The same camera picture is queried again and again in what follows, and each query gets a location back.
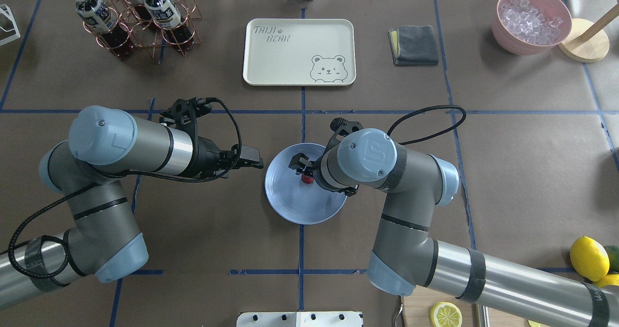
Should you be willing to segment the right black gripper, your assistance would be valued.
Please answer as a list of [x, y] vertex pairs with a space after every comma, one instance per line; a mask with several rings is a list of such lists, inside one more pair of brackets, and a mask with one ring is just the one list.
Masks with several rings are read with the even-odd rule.
[[330, 128], [332, 129], [332, 131], [334, 131], [334, 133], [327, 142], [323, 154], [317, 160], [310, 162], [307, 155], [296, 154], [290, 160], [288, 168], [294, 170], [297, 175], [313, 177], [314, 182], [316, 182], [318, 186], [320, 186], [323, 190], [335, 193], [342, 193], [346, 196], [353, 196], [358, 191], [358, 185], [343, 187], [336, 186], [336, 182], [327, 181], [326, 178], [330, 175], [327, 173], [323, 173], [321, 170], [321, 166], [323, 163], [327, 163], [328, 151], [341, 143], [341, 141], [338, 140], [338, 136], [347, 137], [354, 132], [362, 130], [364, 127], [358, 121], [346, 120], [345, 118], [340, 117], [332, 120]]

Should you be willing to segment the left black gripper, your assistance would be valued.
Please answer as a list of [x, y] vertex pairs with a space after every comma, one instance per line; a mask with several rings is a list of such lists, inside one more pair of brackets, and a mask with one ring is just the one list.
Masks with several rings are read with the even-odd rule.
[[[235, 127], [238, 144], [231, 150], [221, 150], [209, 139], [198, 135], [197, 119], [212, 111], [212, 103], [220, 104]], [[215, 180], [223, 177], [236, 165], [241, 168], [264, 168], [264, 160], [259, 149], [242, 146], [241, 131], [238, 122], [223, 100], [218, 98], [178, 99], [168, 109], [160, 112], [160, 124], [170, 124], [175, 129], [188, 134], [192, 155], [188, 166], [177, 174], [181, 178], [196, 180]]]

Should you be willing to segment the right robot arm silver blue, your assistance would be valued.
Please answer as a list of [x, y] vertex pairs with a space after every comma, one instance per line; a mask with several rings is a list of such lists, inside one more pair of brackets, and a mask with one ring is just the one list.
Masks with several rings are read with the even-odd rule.
[[371, 253], [417, 289], [550, 326], [616, 327], [618, 290], [548, 273], [581, 236], [618, 243], [618, 167], [595, 115], [420, 115], [372, 148], [381, 179], [360, 181], [331, 234], [306, 230], [308, 264], [367, 269]]

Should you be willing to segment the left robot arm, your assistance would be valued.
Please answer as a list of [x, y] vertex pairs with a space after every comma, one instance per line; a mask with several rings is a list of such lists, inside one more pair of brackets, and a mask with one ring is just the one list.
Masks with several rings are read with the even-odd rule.
[[[1, 307], [6, 309], [94, 275], [113, 282], [148, 261], [144, 235], [121, 185], [130, 175], [177, 182], [209, 182], [230, 170], [263, 168], [259, 150], [238, 142], [229, 150], [199, 136], [197, 120], [217, 98], [179, 99], [158, 123], [126, 111], [89, 106], [71, 124], [68, 140], [41, 160], [42, 181], [63, 195], [26, 218], [1, 254]], [[68, 202], [75, 227], [18, 243], [36, 217]]]

